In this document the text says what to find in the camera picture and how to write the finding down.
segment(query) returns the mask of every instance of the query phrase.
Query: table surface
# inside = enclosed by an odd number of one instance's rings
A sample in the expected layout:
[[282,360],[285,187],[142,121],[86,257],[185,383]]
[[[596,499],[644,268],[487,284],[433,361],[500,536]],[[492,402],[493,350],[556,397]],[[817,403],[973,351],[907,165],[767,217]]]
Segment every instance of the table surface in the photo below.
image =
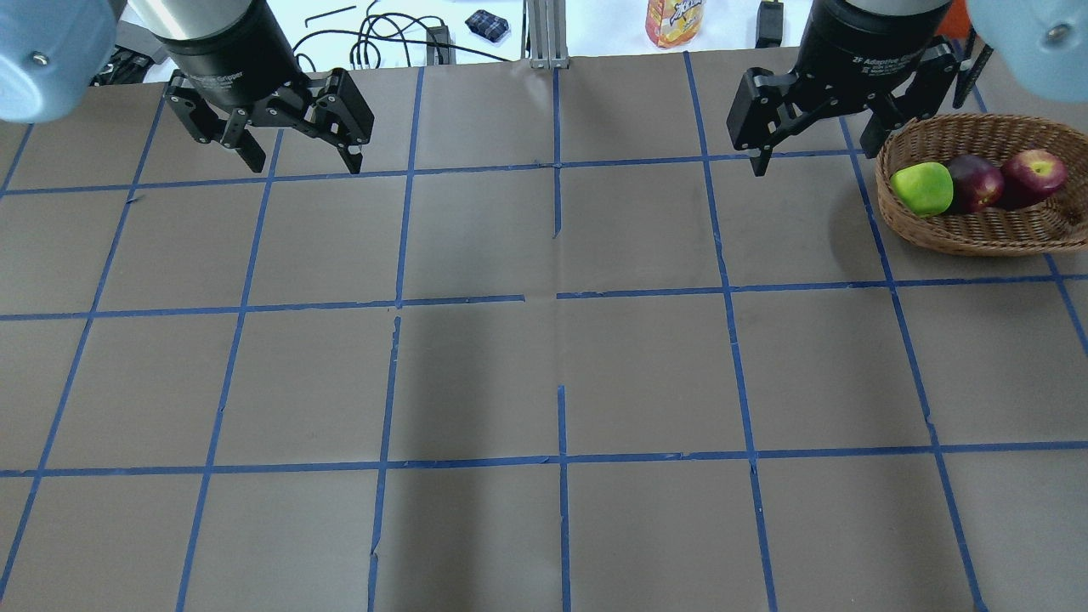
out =
[[4,610],[1083,610],[1088,257],[905,244],[864,118],[753,178],[793,53],[356,73],[358,176],[0,124]]

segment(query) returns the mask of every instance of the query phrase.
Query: bottle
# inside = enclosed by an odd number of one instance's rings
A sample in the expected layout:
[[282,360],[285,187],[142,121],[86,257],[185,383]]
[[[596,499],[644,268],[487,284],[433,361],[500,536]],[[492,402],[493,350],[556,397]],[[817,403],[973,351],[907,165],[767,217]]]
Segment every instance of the bottle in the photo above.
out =
[[650,0],[646,35],[663,49],[683,45],[698,33],[704,0]]

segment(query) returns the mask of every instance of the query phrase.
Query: blue tape line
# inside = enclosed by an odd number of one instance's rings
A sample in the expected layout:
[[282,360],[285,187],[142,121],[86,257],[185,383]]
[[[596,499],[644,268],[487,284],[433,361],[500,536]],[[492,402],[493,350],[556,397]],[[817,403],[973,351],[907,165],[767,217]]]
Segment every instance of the blue tape line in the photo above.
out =
[[684,289],[636,289],[622,291],[580,291],[557,293],[556,299],[598,299],[604,297],[657,297],[666,295],[715,295],[725,293],[720,286],[694,286]]
[[769,293],[776,291],[827,291],[834,289],[871,289],[888,286],[886,281],[846,281],[838,283],[752,284],[730,287],[732,293]]
[[275,176],[276,167],[280,163],[280,150],[283,146],[283,130],[276,133],[275,148],[272,150],[272,160],[269,164],[268,178],[264,179],[264,192],[261,195],[261,206],[257,213],[257,222],[254,224],[254,238],[249,247],[249,262],[246,266],[246,280],[242,287],[238,319],[234,326],[234,339],[231,341],[231,352],[226,359],[226,372],[223,375],[223,387],[220,390],[219,407],[215,411],[215,420],[211,429],[211,440],[208,442],[208,455],[205,458],[202,475],[200,477],[200,491],[197,494],[196,510],[193,513],[193,527],[189,530],[189,541],[185,550],[185,563],[182,566],[182,579],[177,587],[176,612],[185,610],[185,598],[188,596],[189,576],[193,573],[193,560],[196,556],[197,541],[200,539],[200,524],[203,521],[203,509],[208,501],[208,487],[211,484],[213,466],[215,465],[215,451],[219,449],[219,437],[223,429],[223,414],[226,411],[226,402],[231,395],[231,383],[234,380],[234,367],[238,359],[238,347],[242,344],[242,333],[246,326],[246,306],[249,302],[249,291],[254,284],[254,270],[257,268],[257,254],[260,250],[261,234],[264,230],[264,217],[269,208],[269,198],[272,195],[272,183]]
[[[102,299],[102,291],[106,287],[106,279],[110,273],[110,266],[113,264],[113,257],[118,249],[118,243],[121,241],[121,234],[125,229],[125,219],[127,218],[128,208],[132,206],[132,194],[135,191],[136,183],[139,182],[140,174],[144,172],[144,164],[147,162],[148,151],[151,150],[151,142],[154,138],[154,133],[159,127],[159,120],[162,118],[162,109],[165,106],[165,99],[159,99],[159,107],[156,109],[154,119],[151,121],[151,127],[148,130],[147,138],[144,142],[144,149],[140,152],[139,162],[136,164],[136,172],[133,175],[132,184],[129,185],[128,198],[125,201],[124,209],[122,209],[121,218],[118,220],[118,228],[113,234],[113,242],[110,245],[110,253],[106,257],[106,262],[102,266],[102,273],[98,281],[98,287],[95,291],[95,299],[91,303],[89,315],[98,309],[98,304]],[[25,145],[26,139],[29,137],[29,130],[24,134],[23,139]],[[53,443],[57,441],[57,431],[60,429],[61,419],[64,417],[64,409],[67,407],[69,396],[72,394],[72,385],[75,382],[76,371],[79,369],[79,362],[83,359],[83,353],[87,347],[87,339],[90,336],[90,328],[94,323],[94,319],[88,317],[87,322],[83,327],[83,333],[79,335],[79,343],[76,345],[75,355],[72,357],[72,366],[69,368],[67,378],[64,380],[64,389],[61,391],[60,401],[57,404],[57,412],[53,414],[53,420],[49,426],[49,434],[46,437],[45,446],[41,450],[41,456],[38,460],[37,473],[34,476],[34,481],[30,484],[30,491],[26,497],[26,503],[23,505],[23,514],[20,515],[18,526],[15,528],[15,537],[12,540],[11,549],[8,552],[8,561],[4,563],[3,574],[0,575],[0,601],[3,601],[4,592],[8,590],[8,582],[11,579],[12,568],[15,566],[15,558],[18,555],[18,548],[23,542],[23,536],[26,534],[26,524],[30,518],[30,512],[34,510],[34,502],[38,497],[38,488],[41,486],[41,479],[46,470],[46,466],[49,463],[49,454],[52,452]]]
[[11,167],[8,168],[8,173],[4,174],[3,184],[0,184],[0,198],[8,193],[8,187],[11,186],[11,180],[15,176],[15,169],[18,167],[20,160],[23,159],[23,152],[26,150],[26,144],[30,142],[30,133],[34,132],[34,124],[27,125],[26,130],[23,131],[23,139],[18,142],[18,148],[15,149],[15,157],[11,158]]
[[390,432],[393,429],[393,403],[397,390],[397,363],[400,353],[400,317],[393,320],[393,342],[390,348],[390,372],[385,383],[385,416],[382,420],[378,487],[374,490],[374,523],[370,533],[370,571],[367,575],[367,611],[373,612],[378,595],[378,544],[382,541],[382,518],[385,514],[385,480],[390,463]]
[[516,163],[511,166],[465,166],[455,168],[421,168],[415,170],[417,176],[434,174],[474,174],[478,172],[521,172],[548,168],[551,163]]
[[862,449],[807,449],[759,451],[759,458],[876,457],[886,455],[924,455],[932,446],[869,446]]
[[714,194],[714,178],[710,174],[710,159],[706,146],[706,126],[703,123],[703,110],[698,102],[698,88],[695,85],[695,71],[691,65],[691,54],[683,52],[684,69],[688,71],[688,86],[691,89],[691,101],[695,110],[695,125],[698,128],[698,147],[703,160],[703,178],[706,182],[706,199],[709,205],[710,228],[714,231],[714,245],[718,259],[718,272],[721,276],[721,286],[726,301],[726,319],[729,327],[729,344],[732,350],[733,370],[737,377],[737,392],[740,400],[741,421],[744,425],[744,449],[747,452],[749,475],[752,482],[752,503],[755,511],[756,535],[759,539],[759,556],[763,562],[763,577],[767,589],[767,607],[770,612],[778,612],[778,597],[775,592],[775,576],[770,563],[770,544],[767,541],[767,524],[763,513],[763,492],[759,486],[758,455],[755,437],[752,432],[752,415],[749,412],[747,388],[744,383],[744,367],[741,363],[740,343],[737,339],[737,320],[733,316],[732,292],[729,290],[729,272],[726,268],[724,249],[721,248],[721,230],[718,223],[718,205]]
[[641,159],[605,159],[591,161],[565,161],[564,168],[607,168],[613,166],[656,166],[660,163],[693,163],[703,161],[698,156],[655,157]]
[[562,572],[562,612],[570,612],[570,484],[567,469],[567,387],[559,385],[559,548]]
[[562,231],[562,180],[559,178],[559,171],[562,169],[562,147],[560,146],[559,127],[559,69],[552,69],[552,140],[555,147],[553,151],[553,162],[555,163],[555,234],[552,237],[557,237]]
[[286,313],[288,310],[354,310],[359,308],[392,308],[395,306],[392,299],[379,299],[376,302],[313,302],[305,304],[262,304],[259,306],[247,306],[249,313]]
[[495,304],[503,302],[524,302],[524,295],[478,295],[470,297],[425,297],[405,299],[404,306],[447,306],[450,304]]
[[82,187],[41,187],[35,189],[10,189],[5,193],[9,196],[35,196],[54,194],[89,194],[94,192],[126,192],[132,188],[127,185],[87,185]]
[[[850,135],[850,127],[846,120],[839,118],[839,125],[842,128],[842,136],[848,146],[853,142]],[[891,294],[892,307],[895,310],[895,319],[899,322],[900,335],[903,339],[903,347],[906,350],[907,362],[911,365],[911,375],[914,378],[914,387],[918,394],[918,403],[922,405],[922,414],[929,431],[929,441],[932,445],[934,458],[937,463],[937,472],[940,475],[941,488],[944,490],[944,501],[949,507],[949,516],[952,519],[952,530],[955,534],[956,543],[960,547],[960,558],[963,561],[964,572],[967,577],[967,585],[970,588],[972,598],[979,612],[987,612],[986,603],[979,590],[978,579],[975,575],[975,565],[970,559],[970,551],[967,549],[967,539],[963,531],[963,523],[960,519],[960,511],[956,506],[955,494],[952,491],[952,482],[949,479],[948,467],[944,464],[944,455],[941,452],[940,438],[937,434],[937,427],[932,423],[929,399],[926,395],[926,387],[922,380],[922,369],[918,366],[917,355],[914,351],[914,342],[911,340],[911,331],[907,329],[906,317],[903,314],[903,304],[899,297],[899,290],[895,286],[895,278],[891,271],[891,264],[888,259],[888,252],[885,249],[883,240],[880,237],[880,229],[877,227],[876,215],[873,211],[873,203],[869,199],[868,189],[865,186],[865,178],[862,175],[862,167],[857,162],[857,155],[851,154],[851,164],[854,167],[854,179],[857,181],[857,188],[862,195],[862,203],[865,205],[865,212],[869,220],[869,231],[876,242],[877,252],[880,254],[880,266],[883,268],[885,277],[888,281],[888,291]]]
[[416,181],[416,146],[419,143],[419,111],[423,100],[423,69],[416,76],[416,106],[411,113],[411,139],[408,145],[408,173],[405,174],[405,208],[400,218],[400,253],[397,257],[397,309],[404,306],[405,261],[408,258],[408,222],[411,220],[411,191]]
[[[1015,453],[1088,450],[1088,440],[1059,440],[1049,442],[987,442],[976,444],[941,445],[945,454]],[[927,446],[864,446],[843,449],[779,449],[758,451],[761,460],[870,457],[895,455],[924,455],[934,453]],[[691,453],[616,453],[583,455],[522,455],[446,461],[381,461],[335,463],[284,463],[252,465],[215,465],[212,474],[294,474],[306,472],[376,472],[387,469],[468,469],[511,467],[524,465],[602,464],[602,463],[673,463],[702,461],[746,461],[747,451],[703,451]],[[41,472],[42,478],[75,478],[84,476],[175,476],[203,474],[202,465],[149,466],[149,467],[76,467],[53,468]],[[33,478],[37,469],[3,469],[0,478]]]
[[1077,315],[1077,307],[1073,304],[1073,297],[1070,295],[1070,289],[1065,286],[1065,280],[1062,279],[1062,273],[1058,270],[1058,262],[1054,261],[1053,256],[1049,253],[1044,256],[1047,259],[1047,266],[1050,267],[1051,277],[1049,280],[1054,281],[1058,285],[1058,291],[1062,294],[1062,302],[1065,302],[1065,309],[1070,313],[1070,319],[1073,320],[1073,328],[1077,332],[1077,339],[1080,340],[1080,348],[1084,351],[1085,355],[1088,355],[1088,334],[1085,333],[1084,325],[1080,323],[1080,317]]
[[54,321],[86,319],[87,313],[51,313],[41,315],[0,315],[0,321]]

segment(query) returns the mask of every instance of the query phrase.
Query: metal stand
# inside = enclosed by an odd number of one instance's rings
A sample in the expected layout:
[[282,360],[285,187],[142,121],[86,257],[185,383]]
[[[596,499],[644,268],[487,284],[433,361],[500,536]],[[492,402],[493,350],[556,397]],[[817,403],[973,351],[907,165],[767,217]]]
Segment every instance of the metal stand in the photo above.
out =
[[567,54],[567,0],[526,0],[529,65],[570,68]]

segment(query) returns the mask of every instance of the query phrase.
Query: electrical cord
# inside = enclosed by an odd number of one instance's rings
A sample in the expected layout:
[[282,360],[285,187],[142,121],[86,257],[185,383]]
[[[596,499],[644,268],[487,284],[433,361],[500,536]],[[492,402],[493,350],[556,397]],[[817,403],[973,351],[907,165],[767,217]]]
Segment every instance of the electrical cord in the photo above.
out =
[[[292,48],[292,51],[293,52],[297,51],[298,48],[304,42],[306,42],[307,40],[309,40],[310,38],[313,38],[314,36],[325,35],[325,34],[346,34],[348,36],[355,36],[357,38],[359,36],[359,33],[355,32],[353,29],[319,29],[318,32],[311,32],[310,34],[307,34],[306,36],[299,38],[298,42],[296,42],[295,46]],[[391,37],[378,36],[378,35],[372,35],[372,36],[370,36],[370,38],[373,38],[374,40],[383,40],[383,41],[391,41],[391,42],[400,42],[401,41],[399,38],[391,38]],[[457,49],[458,51],[463,51],[466,53],[474,53],[477,56],[483,56],[485,58],[489,58],[489,59],[492,59],[492,60],[496,60],[496,61],[499,61],[499,62],[508,62],[508,61],[510,61],[510,60],[508,60],[506,58],[500,58],[498,56],[493,56],[491,53],[487,53],[487,52],[484,52],[484,51],[478,51],[475,49],[469,49],[467,47],[460,47],[458,45],[447,45],[445,42],[431,42],[429,40],[411,40],[411,39],[404,40],[404,42],[407,42],[409,45],[430,45],[432,47],[438,47],[441,49]]]
[[[396,24],[396,22],[393,21],[393,17],[406,19],[406,20],[408,20],[411,23],[409,23],[408,25],[401,27],[401,26],[398,26]],[[428,46],[430,47],[432,45],[437,45],[438,39],[434,37],[434,34],[431,32],[431,29],[426,26],[425,23],[423,23],[423,20],[426,20],[426,19],[438,20],[438,23],[441,25],[443,25],[443,26],[446,25],[446,22],[442,17],[440,17],[437,15],[424,15],[422,17],[413,17],[413,16],[405,14],[405,13],[383,13],[381,15],[367,15],[363,19],[362,24],[359,25],[359,41],[356,42],[355,46],[351,47],[351,49],[348,51],[348,54],[353,54],[354,53],[354,57],[356,59],[356,63],[359,63],[359,64],[363,64],[363,63],[369,64],[370,63],[369,59],[367,58],[367,48],[366,48],[366,46],[362,47],[362,58],[361,59],[359,58],[359,47],[362,45],[362,42],[363,42],[364,39],[367,39],[370,36],[374,35],[374,26],[378,25],[378,21],[379,20],[384,20],[384,21],[387,21],[391,24],[393,24],[393,27],[397,28],[396,35],[400,35],[401,42],[404,42],[404,39],[406,37],[407,30],[409,28],[411,28],[413,25],[419,25],[420,27],[423,28],[423,32],[426,33],[426,38],[429,39],[428,40],[428,42],[429,42]],[[366,34],[363,34],[363,28],[366,28],[366,30],[367,30]],[[411,68],[411,57],[408,53],[408,45],[407,45],[407,42],[405,42],[405,61],[408,63],[408,66]],[[441,54],[438,57],[438,62],[442,63],[442,57],[441,57]]]
[[295,54],[295,65],[298,66],[299,71],[302,70],[302,64],[299,63],[298,60],[300,60],[302,58],[306,58],[306,61],[310,62],[310,72],[318,72],[318,66],[313,64],[313,60],[310,59],[310,56],[307,56],[306,53],[296,53]]

